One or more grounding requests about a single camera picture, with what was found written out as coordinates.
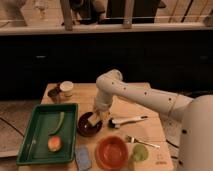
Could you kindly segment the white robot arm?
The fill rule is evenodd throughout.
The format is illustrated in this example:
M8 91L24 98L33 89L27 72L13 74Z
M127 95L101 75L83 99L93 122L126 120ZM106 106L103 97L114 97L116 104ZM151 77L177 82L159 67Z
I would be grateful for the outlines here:
M123 81L113 69L96 79L95 114L103 118L113 96L121 96L182 123L177 171L213 171L213 95L190 98Z

